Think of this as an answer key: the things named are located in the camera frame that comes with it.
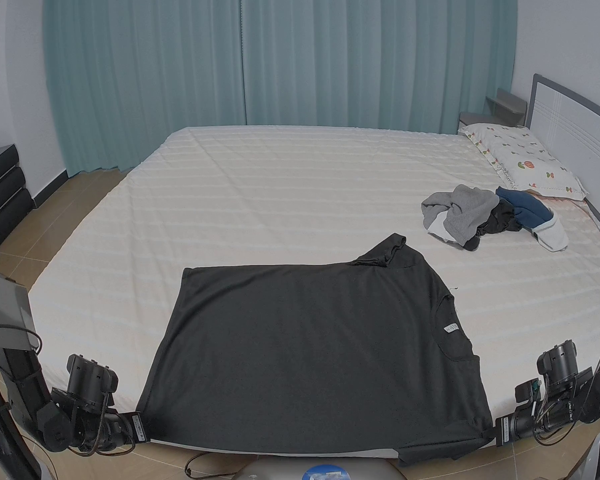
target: black t-shirt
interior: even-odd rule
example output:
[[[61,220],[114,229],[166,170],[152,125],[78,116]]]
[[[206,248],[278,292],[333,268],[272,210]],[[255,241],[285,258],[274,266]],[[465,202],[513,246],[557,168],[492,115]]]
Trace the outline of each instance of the black t-shirt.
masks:
[[[185,269],[138,410],[167,442],[408,463],[492,426],[454,298],[396,234],[350,263]]]

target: blue knit cloth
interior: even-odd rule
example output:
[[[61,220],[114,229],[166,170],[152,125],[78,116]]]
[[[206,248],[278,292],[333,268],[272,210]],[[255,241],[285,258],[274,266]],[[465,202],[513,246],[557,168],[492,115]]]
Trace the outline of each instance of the blue knit cloth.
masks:
[[[516,220],[525,228],[533,229],[553,218],[551,210],[528,192],[498,187],[496,195],[512,204]]]

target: wrinkle on bed sheet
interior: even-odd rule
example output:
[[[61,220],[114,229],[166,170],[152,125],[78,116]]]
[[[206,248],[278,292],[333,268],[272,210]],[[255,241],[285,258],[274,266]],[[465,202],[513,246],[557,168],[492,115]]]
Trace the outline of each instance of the wrinkle on bed sheet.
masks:
[[[48,381],[80,353],[120,377],[133,410],[185,267],[348,261],[407,236],[456,297],[481,357],[494,417],[510,412],[536,359],[572,339],[578,366],[600,356],[600,230],[567,200],[551,206],[563,252],[529,233],[482,238],[472,254],[422,227],[420,202],[500,179],[464,137],[321,127],[210,127],[172,134],[81,222],[29,294]]]

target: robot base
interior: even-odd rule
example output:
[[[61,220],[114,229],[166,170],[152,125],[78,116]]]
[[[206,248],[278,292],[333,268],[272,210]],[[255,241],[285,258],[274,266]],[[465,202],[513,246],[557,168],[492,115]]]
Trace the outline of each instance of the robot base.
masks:
[[[404,476],[384,459],[267,456],[233,480],[404,480]]]

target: teal curtain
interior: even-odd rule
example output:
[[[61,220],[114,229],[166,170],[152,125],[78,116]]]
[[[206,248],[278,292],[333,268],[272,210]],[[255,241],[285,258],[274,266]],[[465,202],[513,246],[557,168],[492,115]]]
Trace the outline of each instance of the teal curtain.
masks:
[[[245,124],[240,0],[45,0],[67,172],[138,165],[186,126]]]
[[[70,175],[137,165],[186,126],[455,133],[509,89],[517,0],[45,0]]]
[[[517,0],[242,0],[249,124],[455,133],[510,89]]]

